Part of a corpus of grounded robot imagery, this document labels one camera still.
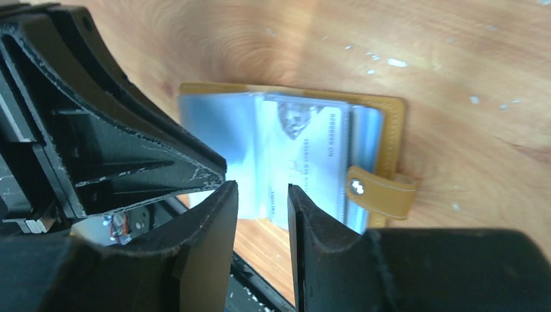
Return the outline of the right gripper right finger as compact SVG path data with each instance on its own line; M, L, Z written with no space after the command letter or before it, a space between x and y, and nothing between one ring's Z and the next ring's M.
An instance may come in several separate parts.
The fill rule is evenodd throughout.
M510 229L356 233L288 187L297 311L549 311L550 263Z

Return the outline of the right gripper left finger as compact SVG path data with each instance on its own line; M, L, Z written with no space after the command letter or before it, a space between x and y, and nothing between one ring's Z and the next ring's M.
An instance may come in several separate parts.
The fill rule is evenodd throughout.
M223 311L238 185L126 245L76 236L1 239L2 311Z

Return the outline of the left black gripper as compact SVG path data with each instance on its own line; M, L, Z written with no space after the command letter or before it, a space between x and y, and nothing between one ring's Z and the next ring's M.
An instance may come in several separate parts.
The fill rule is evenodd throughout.
M1 6L1 232L218 188L226 163L118 66L89 11Z

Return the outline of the yellow leather card holder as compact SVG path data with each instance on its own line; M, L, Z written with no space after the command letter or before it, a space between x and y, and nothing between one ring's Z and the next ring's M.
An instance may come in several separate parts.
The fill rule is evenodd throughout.
M406 104L373 96L253 84L183 83L181 124L227 161L238 217L288 228L287 187L362 233L405 220L417 185L396 166Z

